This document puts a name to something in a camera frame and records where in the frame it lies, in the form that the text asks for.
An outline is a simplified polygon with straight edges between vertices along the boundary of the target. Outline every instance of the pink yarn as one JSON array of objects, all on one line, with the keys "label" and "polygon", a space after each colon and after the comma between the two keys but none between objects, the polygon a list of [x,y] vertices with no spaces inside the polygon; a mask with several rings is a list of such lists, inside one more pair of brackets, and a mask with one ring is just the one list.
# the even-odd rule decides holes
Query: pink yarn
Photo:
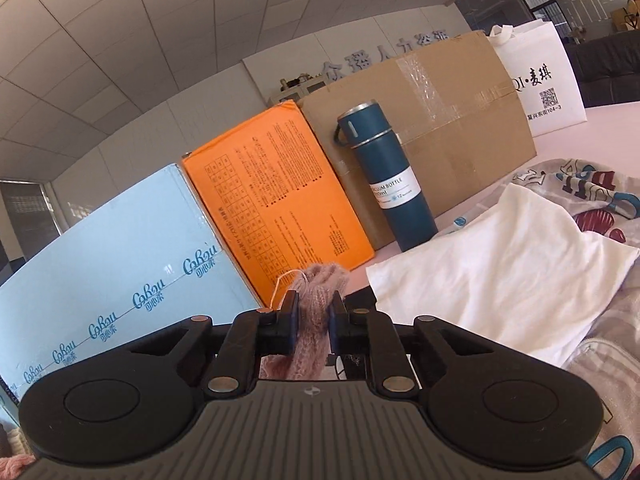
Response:
[{"label": "pink yarn", "polygon": [[0,458],[0,480],[14,480],[18,478],[22,470],[35,462],[33,455],[15,455],[8,458]]},{"label": "pink yarn", "polygon": [[315,381],[322,373],[330,350],[326,309],[336,290],[340,295],[344,292],[348,272],[338,264],[313,264],[305,275],[308,286],[299,276],[290,287],[301,295],[295,352],[292,356],[263,357],[261,379]]}]

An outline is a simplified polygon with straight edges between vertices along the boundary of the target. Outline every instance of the white string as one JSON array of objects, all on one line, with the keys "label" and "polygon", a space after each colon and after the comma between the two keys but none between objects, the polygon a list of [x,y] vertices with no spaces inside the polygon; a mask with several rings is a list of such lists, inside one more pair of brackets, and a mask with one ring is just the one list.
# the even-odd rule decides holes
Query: white string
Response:
[{"label": "white string", "polygon": [[275,300],[276,298],[276,293],[278,291],[278,287],[280,286],[280,280],[284,278],[287,274],[291,274],[292,272],[299,272],[300,274],[302,274],[302,278],[305,280],[305,290],[302,292],[302,294],[300,294],[300,299],[302,299],[302,297],[306,294],[306,290],[309,288],[309,280],[306,277],[305,271],[301,269],[288,270],[284,274],[281,274],[280,276],[278,276],[278,279],[276,280],[276,288],[273,289],[273,294],[271,295],[271,301],[269,302],[269,308],[271,310],[273,310],[273,300]]}]

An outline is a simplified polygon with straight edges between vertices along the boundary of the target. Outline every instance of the table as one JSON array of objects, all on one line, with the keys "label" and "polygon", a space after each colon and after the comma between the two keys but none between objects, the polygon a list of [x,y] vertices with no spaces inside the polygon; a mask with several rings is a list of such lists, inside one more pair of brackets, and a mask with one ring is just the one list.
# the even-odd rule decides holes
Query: table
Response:
[{"label": "table", "polygon": [[[534,137],[538,155],[521,168],[553,158],[592,160],[640,176],[640,102],[587,108],[587,122]],[[438,229],[448,227],[458,216],[487,197],[499,182],[486,187],[436,218]],[[369,285],[365,269],[400,253],[396,242],[376,251],[366,264],[351,271],[345,294]]]}]

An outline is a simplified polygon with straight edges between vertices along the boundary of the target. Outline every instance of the qr code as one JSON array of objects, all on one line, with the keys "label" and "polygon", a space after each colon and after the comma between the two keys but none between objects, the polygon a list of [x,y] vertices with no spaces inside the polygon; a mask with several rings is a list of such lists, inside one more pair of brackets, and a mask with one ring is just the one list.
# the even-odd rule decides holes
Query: qr code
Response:
[{"label": "qr code", "polygon": [[558,104],[556,91],[553,88],[540,92],[540,99],[542,99],[542,105],[545,108],[551,108],[552,106],[556,106]]}]

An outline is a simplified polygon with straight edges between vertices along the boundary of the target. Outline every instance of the gray blanket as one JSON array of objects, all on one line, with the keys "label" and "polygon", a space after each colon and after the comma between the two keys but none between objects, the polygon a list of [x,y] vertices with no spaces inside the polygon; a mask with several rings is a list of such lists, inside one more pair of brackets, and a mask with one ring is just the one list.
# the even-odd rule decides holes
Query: gray blanket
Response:
[{"label": "gray blanket", "polygon": [[[581,231],[640,248],[640,178],[577,159],[548,160],[515,173],[445,232],[495,205],[509,182],[564,207]],[[607,480],[640,480],[640,259],[564,368],[589,382],[602,400],[603,425],[587,462]]]}]

